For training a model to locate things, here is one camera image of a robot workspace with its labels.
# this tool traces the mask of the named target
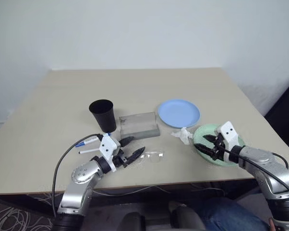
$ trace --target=black cup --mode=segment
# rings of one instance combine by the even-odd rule
[[[109,100],[97,100],[90,104],[89,111],[94,115],[103,132],[116,130],[114,105]]]

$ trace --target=black cable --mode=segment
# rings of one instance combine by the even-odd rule
[[[227,152],[227,153],[229,153],[229,154],[236,155],[238,158],[243,159],[243,160],[245,160],[246,162],[249,162],[251,165],[257,167],[258,169],[260,169],[261,171],[263,171],[264,173],[268,174],[270,177],[272,177],[273,179],[275,179],[277,182],[279,182],[280,184],[282,184],[282,185],[289,191],[289,186],[288,186],[285,182],[283,182],[280,178],[278,178],[277,176],[275,176],[274,174],[272,174],[271,172],[269,172],[269,171],[266,170],[265,168],[263,168],[263,167],[261,167],[260,165],[254,163],[254,162],[251,161],[249,158],[244,157],[244,156],[241,156],[241,155],[239,155],[239,154],[237,154],[237,153],[234,153],[234,152],[232,152],[232,151],[229,151],[229,150],[225,149],[225,148],[222,147],[222,146],[219,146],[219,145],[218,145],[218,147],[221,148],[221,149],[223,149],[225,152]]]
[[[281,155],[278,155],[276,153],[272,153],[274,156],[277,156],[279,157],[280,159],[282,159],[284,162],[285,162],[285,165],[286,165],[286,169],[289,169],[289,164],[287,162],[287,160],[285,158],[283,158]]]
[[[55,209],[55,206],[54,206],[54,191],[55,191],[55,187],[56,187],[56,178],[57,178],[57,173],[58,173],[58,169],[59,169],[59,166],[63,160],[63,158],[69,153],[69,151],[72,150],[72,148],[74,148],[77,144],[79,144],[80,142],[84,141],[85,139],[87,138],[90,138],[92,136],[100,136],[100,134],[92,134],[92,135],[89,135],[89,136],[86,136],[82,139],[80,139],[79,141],[77,141],[76,143],[74,143],[72,146],[70,146],[66,152],[62,155],[62,157],[60,158],[60,160],[58,161],[57,163],[57,166],[54,170],[54,174],[53,174],[53,187],[52,187],[52,207],[53,207],[53,215],[54,217],[56,217],[57,213],[56,213],[56,209]]]

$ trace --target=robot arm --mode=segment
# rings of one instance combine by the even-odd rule
[[[92,190],[98,181],[104,174],[110,171],[115,172],[121,165],[126,167],[131,164],[145,150],[143,147],[136,150],[130,157],[124,157],[121,147],[131,142],[133,137],[124,138],[120,142],[108,134],[101,137],[99,151],[103,156],[95,156],[72,172],[71,182],[57,210],[53,231],[80,230],[90,205]]]
[[[269,174],[251,164],[255,163],[273,174],[289,187],[288,169],[275,160],[274,154],[248,146],[239,146],[238,135],[230,122],[219,126],[215,130],[216,136],[205,135],[204,138],[214,143],[210,149],[202,144],[195,144],[201,152],[211,156],[214,160],[238,163],[239,166],[257,180],[273,214],[276,230],[289,231],[289,190]]]

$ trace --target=green bowl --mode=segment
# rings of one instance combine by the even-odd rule
[[[205,138],[203,138],[204,135],[215,135],[214,131],[218,127],[218,124],[205,124],[200,126],[194,133],[194,143],[201,143],[203,145],[206,145],[208,148],[213,148],[214,144],[207,141]],[[245,145],[244,141],[242,140],[241,137],[238,138],[240,146]],[[225,166],[225,167],[230,167],[230,166],[237,166],[235,163],[228,163],[224,162],[222,160],[216,159],[213,160],[210,156],[200,152],[197,149],[197,152],[207,161],[211,162],[212,164],[219,165],[219,166]]]

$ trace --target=light blue plate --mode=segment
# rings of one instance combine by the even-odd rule
[[[168,100],[158,108],[162,121],[174,128],[191,127],[200,119],[199,109],[186,100]]]

